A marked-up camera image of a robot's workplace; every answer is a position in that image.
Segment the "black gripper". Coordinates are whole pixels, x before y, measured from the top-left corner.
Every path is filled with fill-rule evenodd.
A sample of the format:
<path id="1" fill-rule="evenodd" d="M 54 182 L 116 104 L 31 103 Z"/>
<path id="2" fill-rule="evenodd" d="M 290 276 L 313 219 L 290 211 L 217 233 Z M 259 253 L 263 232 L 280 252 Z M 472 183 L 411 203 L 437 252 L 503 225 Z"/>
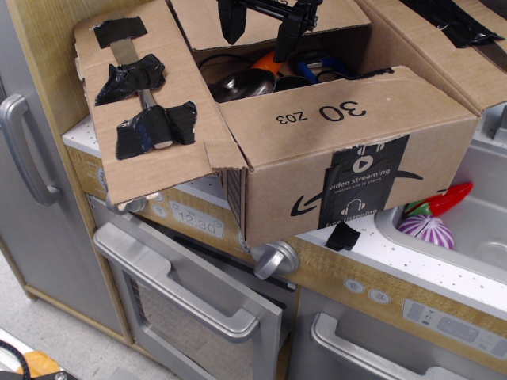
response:
<path id="1" fill-rule="evenodd" d="M 317 9 L 322 1 L 297 1 L 290 6 L 278 1 L 219 0 L 219 21 L 224 39 L 235 44 L 246 28 L 247 9 L 282 20 L 276 38 L 273 61 L 283 63 L 295 50 L 300 37 L 317 25 Z"/>

